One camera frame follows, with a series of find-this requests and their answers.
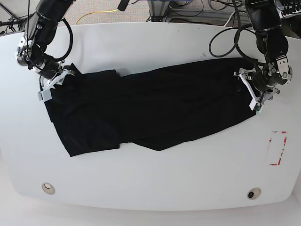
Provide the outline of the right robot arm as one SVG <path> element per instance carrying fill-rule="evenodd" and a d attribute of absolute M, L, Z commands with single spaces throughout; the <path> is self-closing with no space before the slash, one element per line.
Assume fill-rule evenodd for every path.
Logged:
<path fill-rule="evenodd" d="M 73 46 L 73 32 L 64 18 L 73 3 L 73 0 L 41 0 L 33 15 L 26 19 L 24 35 L 16 50 L 16 61 L 20 66 L 27 66 L 40 75 L 40 90 L 43 90 L 43 79 L 55 80 L 54 84 L 61 85 L 64 72 L 75 74 L 73 65 L 62 65 Z M 55 37 L 59 22 L 66 25 L 70 39 L 67 52 L 55 58 L 48 55 L 46 49 Z"/>

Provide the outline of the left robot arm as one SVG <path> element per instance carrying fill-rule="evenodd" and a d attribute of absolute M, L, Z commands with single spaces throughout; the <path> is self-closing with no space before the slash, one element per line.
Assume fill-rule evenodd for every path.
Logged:
<path fill-rule="evenodd" d="M 238 26 L 235 27 L 233 47 L 221 57 L 225 57 L 236 50 L 245 60 L 253 65 L 252 70 L 241 68 L 235 73 L 247 87 L 252 100 L 251 110 L 261 110 L 264 102 L 272 100 L 274 94 L 280 91 L 277 85 L 289 83 L 293 78 L 293 70 L 289 66 L 287 52 L 289 44 L 281 27 L 281 19 L 276 5 L 272 0 L 245 0 L 243 4 L 250 19 L 250 24 L 241 24 L 239 9 L 236 1 L 232 2 L 237 16 Z M 265 62 L 247 56 L 239 47 L 240 34 L 249 27 L 254 29 L 256 45 L 264 55 Z"/>

